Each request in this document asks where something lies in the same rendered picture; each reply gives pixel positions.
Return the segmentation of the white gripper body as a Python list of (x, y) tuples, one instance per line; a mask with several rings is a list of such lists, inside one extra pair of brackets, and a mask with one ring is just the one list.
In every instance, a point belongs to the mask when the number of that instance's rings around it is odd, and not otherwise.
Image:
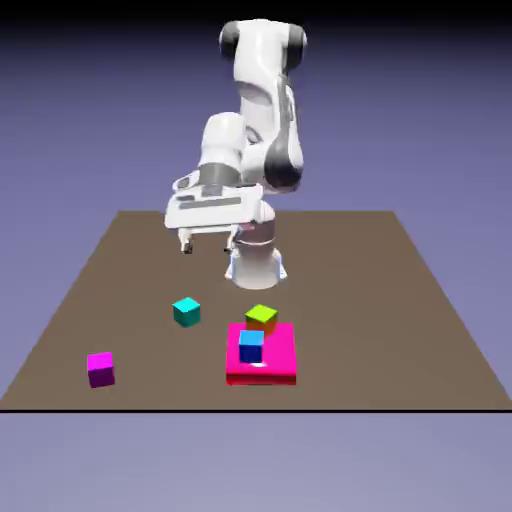
[(244, 224), (257, 218), (263, 187), (199, 185), (176, 192), (164, 217), (168, 229)]

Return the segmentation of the small teal cube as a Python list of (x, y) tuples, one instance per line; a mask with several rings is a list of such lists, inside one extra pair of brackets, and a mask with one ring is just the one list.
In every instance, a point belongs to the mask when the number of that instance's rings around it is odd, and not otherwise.
[(174, 320), (182, 327), (188, 328), (201, 320), (200, 304), (191, 297), (185, 297), (172, 304)]

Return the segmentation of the small lime green cube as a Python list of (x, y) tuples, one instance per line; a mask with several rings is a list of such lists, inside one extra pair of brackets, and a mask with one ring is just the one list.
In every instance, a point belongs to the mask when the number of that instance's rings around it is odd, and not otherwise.
[(263, 304), (256, 304), (245, 313), (247, 330), (263, 331), (266, 336), (272, 333), (277, 325), (278, 311)]

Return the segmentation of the small blue cube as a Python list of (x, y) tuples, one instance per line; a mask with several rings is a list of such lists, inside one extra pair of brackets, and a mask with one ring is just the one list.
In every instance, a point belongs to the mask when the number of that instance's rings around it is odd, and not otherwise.
[(241, 330), (239, 333), (239, 361), (247, 364), (263, 362), (265, 333), (261, 330)]

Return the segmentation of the small magenta cube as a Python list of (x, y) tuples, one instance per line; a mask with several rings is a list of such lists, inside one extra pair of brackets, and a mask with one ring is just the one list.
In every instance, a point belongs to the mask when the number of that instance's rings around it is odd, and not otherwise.
[(88, 354), (86, 366), (91, 388), (107, 387), (115, 384), (114, 360), (111, 352)]

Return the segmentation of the large pink box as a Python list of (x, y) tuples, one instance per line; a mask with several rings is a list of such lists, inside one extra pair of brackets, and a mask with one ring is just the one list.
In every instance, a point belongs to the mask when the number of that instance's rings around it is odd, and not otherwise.
[(263, 362), (247, 364), (239, 361), (238, 341), (242, 323), (231, 323), (226, 346), (226, 382), (229, 385), (296, 383), (297, 357), (295, 330), (292, 323), (278, 322), (274, 331), (265, 335)]

